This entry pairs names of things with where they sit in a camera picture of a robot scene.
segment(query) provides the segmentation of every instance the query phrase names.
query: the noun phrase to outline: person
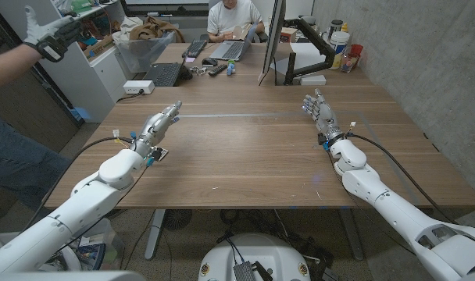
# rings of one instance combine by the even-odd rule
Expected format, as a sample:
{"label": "person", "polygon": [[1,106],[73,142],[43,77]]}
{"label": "person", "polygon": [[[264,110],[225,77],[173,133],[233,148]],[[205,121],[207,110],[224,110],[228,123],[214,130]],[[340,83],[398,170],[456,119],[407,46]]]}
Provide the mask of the person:
{"label": "person", "polygon": [[256,33],[264,32],[262,16],[251,0],[222,0],[208,13],[209,40],[215,43],[230,40],[236,26],[245,27],[248,23],[256,22],[259,23]]}
{"label": "person", "polygon": [[[22,45],[0,54],[0,87],[23,75],[42,57],[62,59],[81,32],[80,23],[71,16],[41,27],[34,10],[26,6],[25,11],[27,38]],[[11,190],[30,209],[37,210],[69,164],[69,159],[17,133],[0,119],[0,187]]]}

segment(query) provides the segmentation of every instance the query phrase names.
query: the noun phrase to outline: white cabinet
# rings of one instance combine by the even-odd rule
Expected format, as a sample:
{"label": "white cabinet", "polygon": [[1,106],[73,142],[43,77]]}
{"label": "white cabinet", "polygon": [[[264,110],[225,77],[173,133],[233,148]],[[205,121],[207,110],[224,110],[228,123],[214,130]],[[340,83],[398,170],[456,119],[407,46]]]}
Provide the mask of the white cabinet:
{"label": "white cabinet", "polygon": [[[111,23],[114,20],[122,22],[123,7],[120,1],[114,1],[94,10],[106,9]],[[25,5],[33,7],[40,25],[61,18],[50,0],[0,0],[0,13],[21,39],[26,37],[27,32]],[[81,18],[91,14],[84,12]],[[124,62],[116,47],[92,62],[87,60],[78,43],[72,43],[68,49],[62,61],[54,63],[42,59],[40,64],[86,122],[100,123],[124,94],[123,84],[132,79],[133,74],[122,66]]]}

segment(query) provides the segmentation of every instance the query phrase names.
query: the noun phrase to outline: plastic bin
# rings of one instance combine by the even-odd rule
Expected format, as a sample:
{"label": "plastic bin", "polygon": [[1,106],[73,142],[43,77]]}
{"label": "plastic bin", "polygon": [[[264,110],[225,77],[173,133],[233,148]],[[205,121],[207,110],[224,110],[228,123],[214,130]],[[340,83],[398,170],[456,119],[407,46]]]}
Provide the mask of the plastic bin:
{"label": "plastic bin", "polygon": [[105,245],[105,249],[103,247],[100,248],[99,256],[102,263],[94,266],[94,268],[100,270],[120,270],[125,244],[111,227],[111,222],[108,219],[102,219],[96,226],[83,234],[83,237],[99,236],[100,239],[101,234],[103,234],[102,244]]}
{"label": "plastic bin", "polygon": [[151,64],[158,59],[166,46],[173,42],[174,34],[172,31],[161,38],[116,42],[116,46],[131,73],[148,72]]}

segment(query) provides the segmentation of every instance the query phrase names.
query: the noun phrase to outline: robotic arm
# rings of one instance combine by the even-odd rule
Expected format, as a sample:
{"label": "robotic arm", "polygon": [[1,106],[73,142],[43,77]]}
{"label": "robotic arm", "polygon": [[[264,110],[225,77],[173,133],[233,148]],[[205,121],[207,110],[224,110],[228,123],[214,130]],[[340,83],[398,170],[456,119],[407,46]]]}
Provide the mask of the robotic arm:
{"label": "robotic arm", "polygon": [[460,280],[475,272],[475,228],[432,219],[387,187],[366,163],[364,152],[340,130],[319,89],[315,98],[305,96],[302,109],[316,122],[319,143],[338,159],[334,168],[344,188],[372,205],[436,280]]}
{"label": "robotic arm", "polygon": [[70,199],[1,248],[0,272],[38,270],[74,233],[111,211],[132,188],[131,173],[151,158],[168,126],[178,121],[181,106],[178,101],[148,119],[130,149],[102,163],[73,188]]}

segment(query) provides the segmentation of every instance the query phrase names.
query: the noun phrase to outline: wooden table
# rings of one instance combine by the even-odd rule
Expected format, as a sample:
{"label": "wooden table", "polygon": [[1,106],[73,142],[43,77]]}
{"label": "wooden table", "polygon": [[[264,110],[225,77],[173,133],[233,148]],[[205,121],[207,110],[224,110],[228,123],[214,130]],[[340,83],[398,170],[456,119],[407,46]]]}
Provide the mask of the wooden table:
{"label": "wooden table", "polygon": [[[171,44],[159,62],[172,61],[188,44]],[[199,57],[205,58],[214,47]],[[286,55],[289,44],[280,44]],[[327,153],[316,143],[312,119],[300,107],[315,87],[257,86],[264,44],[254,44],[237,74],[194,76],[181,87],[159,87],[152,94],[120,102],[89,141],[139,131],[148,118],[181,100],[180,122],[160,144],[170,153],[149,168],[118,208],[344,208],[355,207],[334,175]],[[324,70],[320,89],[343,130],[386,147],[441,206],[475,206],[475,191],[427,140],[399,105],[360,69],[350,74]],[[268,84],[273,84],[270,71]],[[382,180],[413,204],[430,203],[377,148],[352,139]],[[73,186],[92,174],[123,146],[110,142],[83,153],[67,171],[46,206],[55,208]]]}

